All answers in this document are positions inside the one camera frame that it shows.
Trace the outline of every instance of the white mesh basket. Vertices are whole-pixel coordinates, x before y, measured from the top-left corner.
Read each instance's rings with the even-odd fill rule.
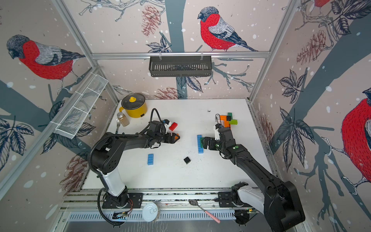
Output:
[[[108,80],[96,74],[54,133],[73,139],[107,83]]]

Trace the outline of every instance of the black metal basket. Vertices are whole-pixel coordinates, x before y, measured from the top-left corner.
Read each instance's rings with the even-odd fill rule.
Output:
[[[150,73],[160,76],[210,76],[211,56],[151,56]]]

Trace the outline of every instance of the blue lego brick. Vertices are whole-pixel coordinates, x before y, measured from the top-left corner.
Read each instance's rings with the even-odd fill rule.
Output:
[[[153,165],[153,154],[148,154],[148,165]]]
[[[201,141],[200,141],[200,138],[202,137],[202,135],[197,135],[197,145],[198,145],[198,153],[199,154],[203,154],[204,153],[204,148],[201,146]]]

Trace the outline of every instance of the pink spoon handle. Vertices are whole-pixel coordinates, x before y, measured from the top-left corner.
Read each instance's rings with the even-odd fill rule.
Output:
[[[214,219],[214,221],[216,221],[217,223],[220,223],[220,220],[219,220],[217,217],[215,217],[215,216],[212,215],[211,213],[207,212],[206,210],[205,210],[205,213],[206,213],[207,215],[209,215],[212,219]]]

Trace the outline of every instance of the red lego brick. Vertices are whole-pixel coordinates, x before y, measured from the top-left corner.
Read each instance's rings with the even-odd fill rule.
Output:
[[[177,123],[173,122],[173,124],[169,127],[169,130],[173,131],[177,127]]]

